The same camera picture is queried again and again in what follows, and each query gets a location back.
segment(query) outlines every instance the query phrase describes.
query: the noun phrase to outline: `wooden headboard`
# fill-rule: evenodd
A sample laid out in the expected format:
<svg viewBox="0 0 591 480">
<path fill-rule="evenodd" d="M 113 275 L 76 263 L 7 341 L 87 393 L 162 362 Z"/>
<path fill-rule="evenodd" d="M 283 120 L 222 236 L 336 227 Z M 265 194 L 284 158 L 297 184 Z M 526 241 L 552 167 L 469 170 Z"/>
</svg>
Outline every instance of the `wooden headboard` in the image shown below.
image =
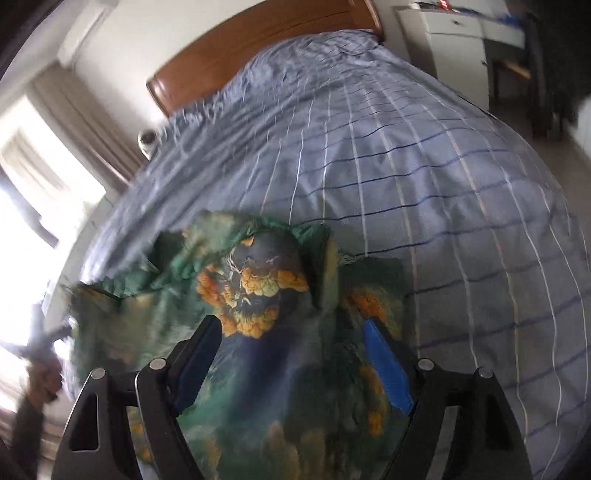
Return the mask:
<svg viewBox="0 0 591 480">
<path fill-rule="evenodd" d="M 168 116 L 219 90 L 263 48 L 298 35 L 364 28 L 382 40 L 371 0 L 265 0 L 211 29 L 147 81 Z"/>
</svg>

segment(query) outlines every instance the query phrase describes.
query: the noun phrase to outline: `sleeve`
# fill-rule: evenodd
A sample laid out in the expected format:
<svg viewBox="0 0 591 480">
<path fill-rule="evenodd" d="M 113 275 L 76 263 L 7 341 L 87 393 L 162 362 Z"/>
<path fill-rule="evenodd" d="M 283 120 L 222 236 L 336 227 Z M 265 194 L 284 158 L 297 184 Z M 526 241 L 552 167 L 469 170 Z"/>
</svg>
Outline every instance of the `sleeve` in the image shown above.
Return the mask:
<svg viewBox="0 0 591 480">
<path fill-rule="evenodd" d="M 24 397 L 12 430 L 11 455 L 31 480 L 37 478 L 42 433 L 43 413 L 33 407 L 27 397 Z"/>
<path fill-rule="evenodd" d="M 12 460 L 6 444 L 0 439 L 0 480 L 29 480 Z"/>
</svg>

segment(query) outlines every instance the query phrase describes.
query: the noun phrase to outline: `bed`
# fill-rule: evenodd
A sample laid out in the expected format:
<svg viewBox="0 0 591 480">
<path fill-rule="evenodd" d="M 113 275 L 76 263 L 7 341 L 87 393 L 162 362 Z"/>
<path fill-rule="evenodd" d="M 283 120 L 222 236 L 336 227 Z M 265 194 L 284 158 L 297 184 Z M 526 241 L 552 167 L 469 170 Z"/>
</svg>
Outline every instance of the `bed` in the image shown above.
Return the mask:
<svg viewBox="0 0 591 480">
<path fill-rule="evenodd" d="M 204 209 L 326 223 L 345 251 L 402 261 L 409 343 L 446 369 L 492 368 L 551 480 L 589 423 L 582 230 L 519 135 L 381 38 L 370 0 L 267 0 L 171 59 L 147 84 L 170 116 L 161 144 L 82 280 Z"/>
</svg>

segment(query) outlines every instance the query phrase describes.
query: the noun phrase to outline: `blue checkered duvet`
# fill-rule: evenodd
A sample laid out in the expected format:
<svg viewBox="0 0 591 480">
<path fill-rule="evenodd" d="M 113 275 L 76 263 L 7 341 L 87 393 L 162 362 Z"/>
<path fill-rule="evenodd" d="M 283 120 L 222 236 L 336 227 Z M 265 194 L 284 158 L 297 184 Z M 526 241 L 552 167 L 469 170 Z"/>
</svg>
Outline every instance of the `blue checkered duvet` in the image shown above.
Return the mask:
<svg viewBox="0 0 591 480">
<path fill-rule="evenodd" d="M 560 186 L 513 130 L 366 32 L 295 38 L 171 117 L 83 279 L 202 209 L 326 222 L 349 252 L 401 259 L 419 354 L 493 368 L 535 477 L 560 472 L 588 425 L 591 274 Z"/>
</svg>

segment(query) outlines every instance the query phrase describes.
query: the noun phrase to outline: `floor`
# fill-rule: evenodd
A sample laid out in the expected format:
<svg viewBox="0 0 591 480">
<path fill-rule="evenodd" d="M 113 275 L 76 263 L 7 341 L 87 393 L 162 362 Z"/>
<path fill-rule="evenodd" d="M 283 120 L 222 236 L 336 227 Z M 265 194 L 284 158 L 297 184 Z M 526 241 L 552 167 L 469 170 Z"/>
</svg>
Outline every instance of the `floor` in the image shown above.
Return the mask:
<svg viewBox="0 0 591 480">
<path fill-rule="evenodd" d="M 516 102 L 491 108 L 491 113 L 511 126 L 542 157 L 563 188 L 569 207 L 591 239 L 591 160 L 565 133 L 563 140 L 533 139 L 525 106 Z"/>
</svg>

